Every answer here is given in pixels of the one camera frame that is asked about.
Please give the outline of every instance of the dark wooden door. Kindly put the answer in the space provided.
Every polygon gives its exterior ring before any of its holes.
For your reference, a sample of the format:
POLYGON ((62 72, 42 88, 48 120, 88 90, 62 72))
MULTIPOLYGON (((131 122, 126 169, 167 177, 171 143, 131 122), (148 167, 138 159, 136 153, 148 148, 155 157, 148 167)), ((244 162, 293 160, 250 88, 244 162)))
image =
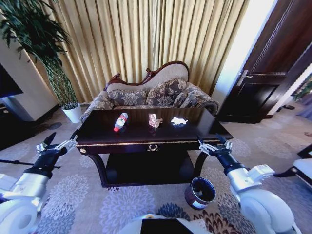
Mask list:
POLYGON ((219 119, 260 122, 311 63, 311 41, 312 0, 279 0, 219 119))

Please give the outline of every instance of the bottle label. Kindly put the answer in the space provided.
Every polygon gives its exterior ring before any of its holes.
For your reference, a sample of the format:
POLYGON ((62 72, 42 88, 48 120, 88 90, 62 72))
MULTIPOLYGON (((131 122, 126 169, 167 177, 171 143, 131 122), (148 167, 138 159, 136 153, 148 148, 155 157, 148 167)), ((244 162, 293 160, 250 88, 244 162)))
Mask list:
POLYGON ((124 124, 125 124, 125 122, 126 122, 126 117, 125 116, 120 116, 118 119, 117 119, 117 124, 119 125, 119 126, 123 126, 124 124))
POLYGON ((123 120, 123 123, 125 123, 127 121, 125 116, 120 116, 119 118, 123 120))

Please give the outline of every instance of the potted plant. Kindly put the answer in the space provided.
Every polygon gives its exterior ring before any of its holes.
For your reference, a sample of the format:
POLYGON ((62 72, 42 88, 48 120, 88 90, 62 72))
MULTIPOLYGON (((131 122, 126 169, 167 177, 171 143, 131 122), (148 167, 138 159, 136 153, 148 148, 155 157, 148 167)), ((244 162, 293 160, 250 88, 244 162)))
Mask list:
POLYGON ((42 0, 5 0, 0 8, 5 17, 1 21, 2 38, 8 47, 11 40, 20 43, 17 51, 25 50, 45 67, 49 83, 64 113, 72 122, 79 122, 81 108, 74 89, 62 69, 58 53, 66 51, 61 43, 69 43, 61 25, 49 18, 45 8, 53 8, 42 0))

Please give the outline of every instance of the television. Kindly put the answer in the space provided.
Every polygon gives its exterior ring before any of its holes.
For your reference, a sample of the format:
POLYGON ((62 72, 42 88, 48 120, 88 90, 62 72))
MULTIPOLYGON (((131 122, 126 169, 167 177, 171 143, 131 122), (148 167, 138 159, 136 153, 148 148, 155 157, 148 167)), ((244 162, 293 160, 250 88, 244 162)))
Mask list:
POLYGON ((19 88, 19 86, 15 83, 15 81, 0 63, 0 98, 22 93, 23 91, 19 88))

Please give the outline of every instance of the drawer handle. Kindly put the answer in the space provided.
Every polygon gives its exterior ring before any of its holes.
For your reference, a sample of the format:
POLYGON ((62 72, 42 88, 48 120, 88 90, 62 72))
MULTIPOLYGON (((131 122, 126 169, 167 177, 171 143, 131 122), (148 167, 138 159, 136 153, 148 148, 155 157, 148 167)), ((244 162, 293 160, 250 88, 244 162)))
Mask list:
POLYGON ((152 145, 149 145, 149 147, 148 147, 148 150, 146 150, 146 151, 159 151, 159 149, 158 149, 158 146, 157 145, 155 145, 155 148, 152 148, 152 145))

